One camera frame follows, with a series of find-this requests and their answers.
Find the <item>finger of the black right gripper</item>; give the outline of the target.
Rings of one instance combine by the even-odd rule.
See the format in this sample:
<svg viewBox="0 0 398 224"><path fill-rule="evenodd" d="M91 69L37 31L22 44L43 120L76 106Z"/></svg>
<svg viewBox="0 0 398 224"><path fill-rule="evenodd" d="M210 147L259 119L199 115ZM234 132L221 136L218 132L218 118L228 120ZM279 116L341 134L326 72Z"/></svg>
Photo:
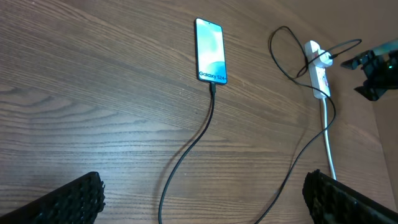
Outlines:
<svg viewBox="0 0 398 224"><path fill-rule="evenodd" d="M349 59L347 61L344 61L341 63L341 67L349 69L349 70L355 70L357 69L360 65L365 65L369 60L369 57L367 55L365 56L357 56L352 59Z"/></svg>
<svg viewBox="0 0 398 224"><path fill-rule="evenodd" d="M354 90L369 101L377 101L387 91L383 88L373 88L367 81Z"/></svg>

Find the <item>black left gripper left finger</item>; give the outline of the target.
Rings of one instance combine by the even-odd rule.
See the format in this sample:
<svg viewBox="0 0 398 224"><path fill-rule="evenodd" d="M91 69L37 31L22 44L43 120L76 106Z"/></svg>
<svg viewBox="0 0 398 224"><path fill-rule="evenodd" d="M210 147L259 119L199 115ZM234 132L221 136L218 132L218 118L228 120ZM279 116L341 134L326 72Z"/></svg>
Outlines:
<svg viewBox="0 0 398 224"><path fill-rule="evenodd" d="M89 172L62 187L1 217L1 223L93 224L103 211L104 182L98 172Z"/></svg>

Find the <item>white charger plug adapter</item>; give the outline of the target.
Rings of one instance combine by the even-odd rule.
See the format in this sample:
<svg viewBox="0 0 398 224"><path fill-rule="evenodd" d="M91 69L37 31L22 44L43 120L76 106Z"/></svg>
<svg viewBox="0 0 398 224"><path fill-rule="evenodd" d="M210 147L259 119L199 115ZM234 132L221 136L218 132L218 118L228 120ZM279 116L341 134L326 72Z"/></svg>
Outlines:
<svg viewBox="0 0 398 224"><path fill-rule="evenodd" d="M316 67L327 68L333 65L331 54L323 49L318 49L314 53L313 63Z"/></svg>

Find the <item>black smartphone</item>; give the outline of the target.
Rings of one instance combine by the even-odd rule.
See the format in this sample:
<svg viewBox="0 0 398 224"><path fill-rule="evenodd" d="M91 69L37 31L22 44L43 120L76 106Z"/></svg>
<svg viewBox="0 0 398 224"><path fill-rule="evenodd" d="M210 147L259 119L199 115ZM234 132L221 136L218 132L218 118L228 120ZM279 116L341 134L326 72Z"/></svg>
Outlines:
<svg viewBox="0 0 398 224"><path fill-rule="evenodd" d="M198 79L219 85L227 84L223 28L201 18L196 18L194 25Z"/></svg>

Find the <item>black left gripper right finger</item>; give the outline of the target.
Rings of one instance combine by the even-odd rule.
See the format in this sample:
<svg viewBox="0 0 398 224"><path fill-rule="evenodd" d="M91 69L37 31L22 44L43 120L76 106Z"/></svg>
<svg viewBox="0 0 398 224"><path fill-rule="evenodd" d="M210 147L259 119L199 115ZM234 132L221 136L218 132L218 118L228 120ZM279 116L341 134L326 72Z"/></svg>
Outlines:
<svg viewBox="0 0 398 224"><path fill-rule="evenodd" d="M397 213L323 174L309 172L302 189L314 223L397 224Z"/></svg>

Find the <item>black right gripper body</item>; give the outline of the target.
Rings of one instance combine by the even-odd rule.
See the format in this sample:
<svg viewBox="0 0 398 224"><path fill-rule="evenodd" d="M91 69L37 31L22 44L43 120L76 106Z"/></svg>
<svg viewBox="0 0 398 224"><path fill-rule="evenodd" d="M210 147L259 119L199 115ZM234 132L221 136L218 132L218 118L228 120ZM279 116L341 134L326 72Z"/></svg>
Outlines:
<svg viewBox="0 0 398 224"><path fill-rule="evenodd" d="M366 80L373 88L397 89L397 39L374 47L361 54L369 57L362 66Z"/></svg>

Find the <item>white power strip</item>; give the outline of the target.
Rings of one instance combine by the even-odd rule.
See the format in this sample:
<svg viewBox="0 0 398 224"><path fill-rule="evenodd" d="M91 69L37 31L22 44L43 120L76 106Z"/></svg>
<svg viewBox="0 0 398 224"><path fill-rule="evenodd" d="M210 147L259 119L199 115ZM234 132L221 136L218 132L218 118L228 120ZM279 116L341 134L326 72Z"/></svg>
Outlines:
<svg viewBox="0 0 398 224"><path fill-rule="evenodd" d="M305 43L305 55L308 58L308 71L310 74L313 94L315 98L324 99L327 96L330 96L330 88L326 76L326 68L316 67L313 63L314 53L321 49L320 45L310 40Z"/></svg>

